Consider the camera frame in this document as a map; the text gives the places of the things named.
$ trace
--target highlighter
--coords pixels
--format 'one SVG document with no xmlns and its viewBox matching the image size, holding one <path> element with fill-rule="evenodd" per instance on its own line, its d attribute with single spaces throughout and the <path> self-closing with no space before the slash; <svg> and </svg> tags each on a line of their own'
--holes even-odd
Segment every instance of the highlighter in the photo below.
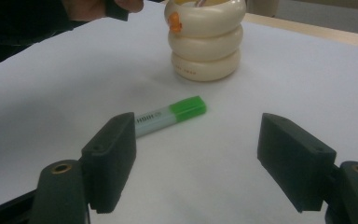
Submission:
<svg viewBox="0 0 358 224">
<path fill-rule="evenodd" d="M 136 137 L 194 118 L 205 112 L 206 104 L 199 96 L 194 96 L 145 113 L 135 117 Z"/>
</svg>

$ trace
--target hand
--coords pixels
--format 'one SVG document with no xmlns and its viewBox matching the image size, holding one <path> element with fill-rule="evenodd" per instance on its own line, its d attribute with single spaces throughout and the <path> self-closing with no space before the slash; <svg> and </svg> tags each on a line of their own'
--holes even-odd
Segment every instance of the hand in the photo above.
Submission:
<svg viewBox="0 0 358 224">
<path fill-rule="evenodd" d="M 144 0 L 111 0 L 129 12 L 144 8 Z M 71 21 L 94 21 L 105 17 L 104 0 L 62 0 Z"/>
</svg>

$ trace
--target green cap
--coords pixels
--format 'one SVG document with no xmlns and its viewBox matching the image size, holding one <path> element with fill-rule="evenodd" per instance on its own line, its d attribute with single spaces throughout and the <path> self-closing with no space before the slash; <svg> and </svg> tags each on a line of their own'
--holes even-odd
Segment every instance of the green cap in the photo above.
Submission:
<svg viewBox="0 0 358 224">
<path fill-rule="evenodd" d="M 176 121 L 181 122 L 205 114 L 206 105 L 199 96 L 187 98 L 169 106 L 176 116 Z"/>
</svg>

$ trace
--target stacked rings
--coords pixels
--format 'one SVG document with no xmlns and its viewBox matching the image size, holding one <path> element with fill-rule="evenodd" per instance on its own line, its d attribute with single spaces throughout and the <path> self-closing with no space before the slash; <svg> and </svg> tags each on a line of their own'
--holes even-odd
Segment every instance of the stacked rings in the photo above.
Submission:
<svg viewBox="0 0 358 224">
<path fill-rule="evenodd" d="M 170 0 L 164 14 L 175 71 L 196 81 L 233 73 L 241 58 L 245 10 L 244 0 L 207 0 L 204 7 L 194 7 L 191 0 Z"/>
</svg>

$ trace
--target white surface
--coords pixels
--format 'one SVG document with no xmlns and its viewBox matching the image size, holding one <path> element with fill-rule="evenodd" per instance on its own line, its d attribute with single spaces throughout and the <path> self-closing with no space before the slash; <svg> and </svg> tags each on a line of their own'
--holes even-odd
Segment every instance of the white surface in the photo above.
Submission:
<svg viewBox="0 0 358 224">
<path fill-rule="evenodd" d="M 113 116 L 200 95 L 208 112 L 137 140 L 114 213 L 91 223 L 324 223 L 302 215 L 256 158 L 263 112 L 358 161 L 358 48 L 244 23 L 241 66 L 210 83 L 173 72 L 163 5 L 100 20 L 0 63 L 0 203 L 45 166 L 78 159 Z"/>
</svg>

